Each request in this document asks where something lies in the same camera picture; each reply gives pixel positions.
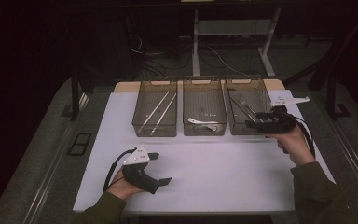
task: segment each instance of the human hand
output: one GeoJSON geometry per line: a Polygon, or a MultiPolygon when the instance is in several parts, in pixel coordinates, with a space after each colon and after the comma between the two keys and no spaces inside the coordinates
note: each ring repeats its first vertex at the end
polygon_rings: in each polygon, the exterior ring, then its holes
{"type": "Polygon", "coordinates": [[[111,184],[109,186],[109,188],[106,190],[106,192],[109,192],[125,201],[128,198],[130,198],[130,196],[132,196],[133,194],[136,194],[139,192],[144,192],[144,190],[142,190],[136,186],[133,186],[132,184],[127,182],[124,179],[122,170],[123,170],[123,167],[121,167],[118,170],[117,174],[113,178],[113,181],[112,181],[113,184],[111,184]]]}
{"type": "Polygon", "coordinates": [[[266,136],[277,139],[278,147],[289,152],[290,159],[296,166],[315,161],[305,136],[297,125],[289,133],[266,134],[266,136]]]}

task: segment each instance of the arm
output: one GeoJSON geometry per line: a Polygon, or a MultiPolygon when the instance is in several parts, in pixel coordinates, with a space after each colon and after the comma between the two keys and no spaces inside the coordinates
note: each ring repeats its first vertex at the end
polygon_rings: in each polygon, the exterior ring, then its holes
{"type": "Polygon", "coordinates": [[[125,200],[130,198],[131,195],[143,191],[142,189],[129,184],[122,176],[123,174],[120,169],[113,178],[113,184],[103,193],[98,202],[77,215],[72,223],[118,224],[121,213],[126,206],[125,200]]]}
{"type": "Polygon", "coordinates": [[[269,134],[285,148],[296,168],[294,176],[295,209],[301,224],[356,224],[358,221],[347,206],[344,192],[332,183],[310,153],[298,127],[285,134],[269,134]]]}

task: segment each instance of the person's right hand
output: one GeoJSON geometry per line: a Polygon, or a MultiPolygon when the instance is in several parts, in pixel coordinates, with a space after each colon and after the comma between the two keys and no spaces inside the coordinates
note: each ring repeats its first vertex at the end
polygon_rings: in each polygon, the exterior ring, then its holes
{"type": "Polygon", "coordinates": [[[296,166],[315,161],[305,136],[298,126],[289,133],[266,134],[266,136],[277,139],[278,147],[289,152],[290,159],[296,166]]]}

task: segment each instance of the white tabletop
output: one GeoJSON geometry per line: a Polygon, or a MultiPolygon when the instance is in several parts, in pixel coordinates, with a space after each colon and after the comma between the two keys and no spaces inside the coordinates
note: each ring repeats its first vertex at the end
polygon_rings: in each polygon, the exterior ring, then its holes
{"type": "MultiPolygon", "coordinates": [[[[268,91],[271,100],[292,97],[290,91],[268,91]]],[[[273,139],[234,136],[184,136],[183,94],[178,92],[177,136],[135,135],[131,125],[137,92],[114,92],[107,103],[100,130],[77,194],[74,211],[93,206],[103,193],[109,168],[125,150],[145,145],[159,153],[145,168],[160,179],[172,177],[156,194],[139,193],[128,199],[125,213],[141,214],[272,214],[294,211],[294,164],[273,139]]],[[[302,118],[296,105],[289,113],[302,118]]],[[[333,180],[316,148],[317,161],[333,180]]]]}

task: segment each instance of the green sleeve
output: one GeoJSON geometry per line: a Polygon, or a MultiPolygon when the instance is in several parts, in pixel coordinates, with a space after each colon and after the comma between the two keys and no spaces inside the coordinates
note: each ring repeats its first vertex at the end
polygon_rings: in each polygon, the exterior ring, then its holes
{"type": "Polygon", "coordinates": [[[79,223],[115,223],[118,224],[121,212],[124,210],[126,202],[113,194],[104,192],[98,202],[80,213],[72,221],[73,224],[79,223]]]}
{"type": "Polygon", "coordinates": [[[300,224],[356,224],[344,192],[324,173],[318,162],[293,168],[295,208],[300,224]]]}

